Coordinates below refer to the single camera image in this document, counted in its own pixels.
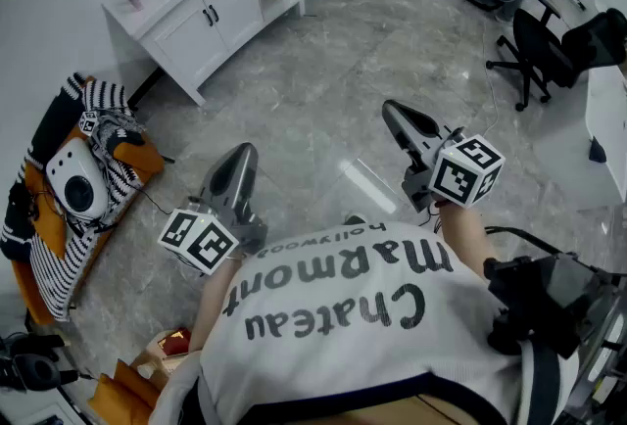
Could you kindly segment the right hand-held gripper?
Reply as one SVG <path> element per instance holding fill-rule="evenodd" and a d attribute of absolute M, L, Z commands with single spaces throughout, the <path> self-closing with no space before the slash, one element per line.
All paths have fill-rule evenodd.
<path fill-rule="evenodd" d="M 494 187 L 505 157 L 483 136 L 461 127 L 440 132 L 440 123 L 409 102 L 388 99 L 383 119 L 397 145 L 410 156 L 402 188 L 420 213 L 436 197 L 470 208 Z"/>

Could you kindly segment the wooden stool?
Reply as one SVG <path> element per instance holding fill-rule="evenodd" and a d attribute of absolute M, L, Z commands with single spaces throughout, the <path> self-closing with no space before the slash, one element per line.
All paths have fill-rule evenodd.
<path fill-rule="evenodd" d="M 131 367 L 161 391 L 187 354 L 166 355 L 159 346 L 159 340 L 160 337 L 152 340 L 131 363 Z"/>

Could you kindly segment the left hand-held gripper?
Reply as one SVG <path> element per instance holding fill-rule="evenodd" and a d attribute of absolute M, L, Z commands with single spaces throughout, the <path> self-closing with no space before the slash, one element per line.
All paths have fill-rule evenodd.
<path fill-rule="evenodd" d="M 226 260 L 261 250 L 267 225 L 251 209 L 258 159 L 250 142 L 222 155 L 207 172 L 200 198 L 188 197 L 173 210 L 157 243 L 207 275 Z"/>

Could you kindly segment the black shoulder pack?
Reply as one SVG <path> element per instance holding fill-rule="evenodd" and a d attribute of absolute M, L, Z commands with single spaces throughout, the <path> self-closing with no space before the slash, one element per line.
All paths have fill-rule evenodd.
<path fill-rule="evenodd" d="M 627 293 L 627 273 L 587 265 L 515 227 L 487 226 L 488 235 L 510 233 L 546 253 L 510 261 L 489 258 L 489 291 L 504 305 L 488 336 L 502 354 L 518 354 L 523 341 L 536 342 L 569 358 L 601 330 L 615 299 Z"/>

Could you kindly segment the grey knitted cloth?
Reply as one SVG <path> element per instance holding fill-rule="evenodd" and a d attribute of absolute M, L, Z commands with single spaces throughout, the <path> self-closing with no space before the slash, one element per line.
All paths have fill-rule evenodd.
<path fill-rule="evenodd" d="M 97 126 L 91 136 L 91 141 L 98 146 L 102 156 L 108 161 L 115 158 L 115 149 L 122 144 L 131 146 L 145 144 L 142 136 L 144 128 L 134 114 L 127 115 L 117 111 L 103 112 L 97 119 Z"/>

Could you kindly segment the orange cushion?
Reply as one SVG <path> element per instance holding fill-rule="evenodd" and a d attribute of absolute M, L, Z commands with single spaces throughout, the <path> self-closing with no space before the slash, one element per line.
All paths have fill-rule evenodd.
<path fill-rule="evenodd" d="M 121 359 L 113 377 L 102 373 L 88 405 L 107 425 L 148 425 L 161 391 Z"/>

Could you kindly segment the black equipment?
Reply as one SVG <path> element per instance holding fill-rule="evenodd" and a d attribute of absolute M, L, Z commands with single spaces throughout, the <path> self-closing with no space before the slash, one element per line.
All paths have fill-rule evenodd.
<path fill-rule="evenodd" d="M 55 352 L 65 346 L 59 335 L 14 333 L 0 337 L 0 389 L 46 392 L 77 381 L 76 369 L 60 369 Z"/>

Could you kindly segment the person's left forearm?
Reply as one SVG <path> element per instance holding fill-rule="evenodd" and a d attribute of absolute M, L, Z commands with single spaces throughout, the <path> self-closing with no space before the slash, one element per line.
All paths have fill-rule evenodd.
<path fill-rule="evenodd" d="M 235 273 L 243 263 L 243 259 L 226 259 L 219 268 L 209 276 L 203 288 L 198 313 L 195 319 L 188 351 L 200 351 L 220 316 L 222 305 L 229 291 L 229 285 Z"/>

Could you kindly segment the black office chair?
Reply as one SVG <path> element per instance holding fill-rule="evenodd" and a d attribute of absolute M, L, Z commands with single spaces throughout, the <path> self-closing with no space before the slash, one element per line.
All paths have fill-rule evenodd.
<path fill-rule="evenodd" d="M 521 98 L 515 109 L 529 104 L 530 86 L 535 83 L 545 104 L 552 99 L 548 84 L 571 88 L 590 69 L 619 66 L 627 60 L 627 17 L 610 8 L 591 20 L 557 37 L 547 26 L 547 17 L 538 20 L 519 9 L 513 18 L 513 41 L 500 36 L 498 46 L 506 46 L 513 62 L 488 61 L 486 68 L 519 71 L 523 76 Z"/>

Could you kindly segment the person's right forearm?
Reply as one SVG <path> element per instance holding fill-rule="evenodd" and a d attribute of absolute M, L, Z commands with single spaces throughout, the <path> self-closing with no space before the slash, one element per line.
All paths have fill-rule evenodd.
<path fill-rule="evenodd" d="M 482 279 L 484 261 L 498 257 L 480 213 L 474 208 L 463 208 L 445 200 L 435 203 L 439 210 L 443 238 L 458 259 Z"/>

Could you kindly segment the person's white printed shirt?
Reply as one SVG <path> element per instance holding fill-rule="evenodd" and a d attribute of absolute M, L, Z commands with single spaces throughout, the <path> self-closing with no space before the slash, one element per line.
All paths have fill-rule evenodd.
<path fill-rule="evenodd" d="M 500 303 L 443 238 L 343 225 L 244 258 L 149 425 L 554 425 L 576 356 L 502 354 Z"/>

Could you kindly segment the white table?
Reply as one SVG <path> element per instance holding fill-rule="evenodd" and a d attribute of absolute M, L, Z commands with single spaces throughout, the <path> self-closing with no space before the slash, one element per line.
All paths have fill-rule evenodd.
<path fill-rule="evenodd" d="M 605 162 L 591 162 L 588 209 L 613 207 L 627 197 L 627 81 L 620 65 L 588 72 L 586 123 L 603 148 Z"/>

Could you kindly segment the red book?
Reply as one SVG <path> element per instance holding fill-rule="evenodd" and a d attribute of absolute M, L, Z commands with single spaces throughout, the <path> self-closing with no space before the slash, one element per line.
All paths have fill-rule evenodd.
<path fill-rule="evenodd" d="M 178 328 L 168 332 L 158 341 L 158 346 L 165 356 L 187 354 L 191 333 L 187 328 Z"/>

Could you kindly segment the white round-lens device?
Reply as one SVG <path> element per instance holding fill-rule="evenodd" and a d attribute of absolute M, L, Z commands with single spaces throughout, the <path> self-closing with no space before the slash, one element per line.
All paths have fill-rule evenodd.
<path fill-rule="evenodd" d="M 81 138 L 71 139 L 46 165 L 46 176 L 57 199 L 71 214 L 99 219 L 108 207 L 101 170 Z"/>

